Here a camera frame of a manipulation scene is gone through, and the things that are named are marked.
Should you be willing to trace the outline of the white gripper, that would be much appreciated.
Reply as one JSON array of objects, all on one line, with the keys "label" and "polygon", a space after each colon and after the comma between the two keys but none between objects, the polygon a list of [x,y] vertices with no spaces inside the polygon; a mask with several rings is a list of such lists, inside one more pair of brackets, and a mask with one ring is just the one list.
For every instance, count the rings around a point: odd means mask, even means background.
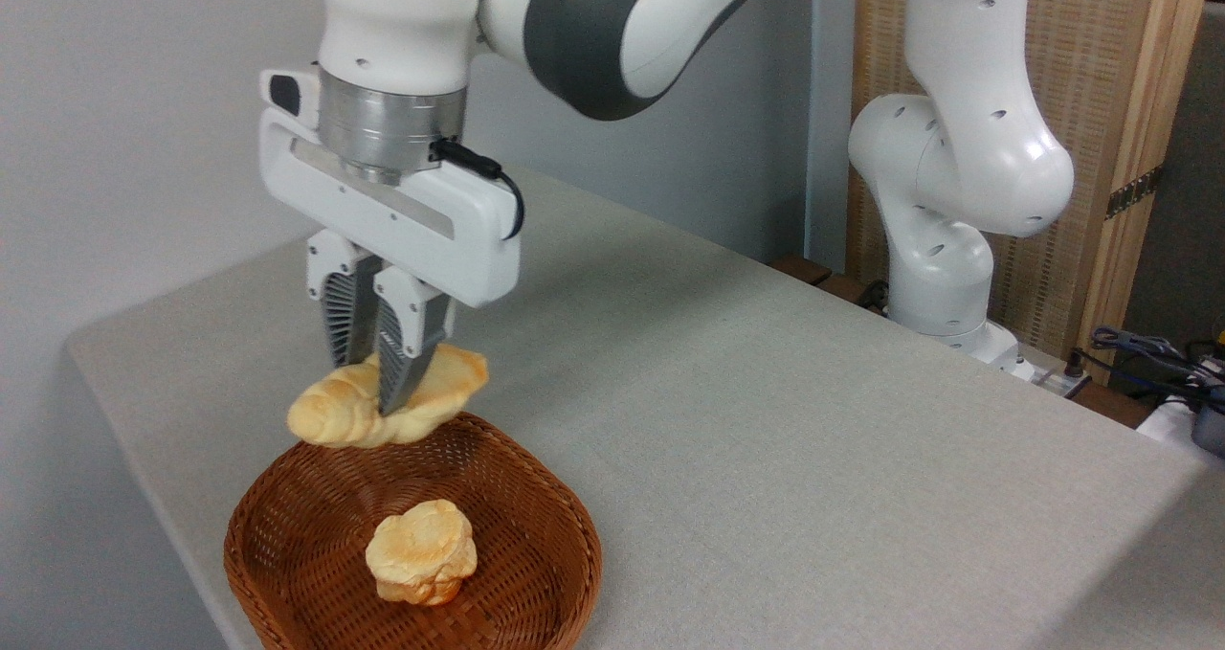
[{"label": "white gripper", "polygon": [[[268,105],[258,121],[266,187],[327,228],[307,240],[307,289],[333,366],[368,359],[376,332],[379,413],[387,417],[410,402],[450,335],[454,300],[481,308],[516,286],[519,240],[508,233],[517,202],[450,162],[404,174],[399,185],[355,175],[318,137],[316,73],[263,70],[258,95]],[[393,266],[383,271],[380,257]]]}]

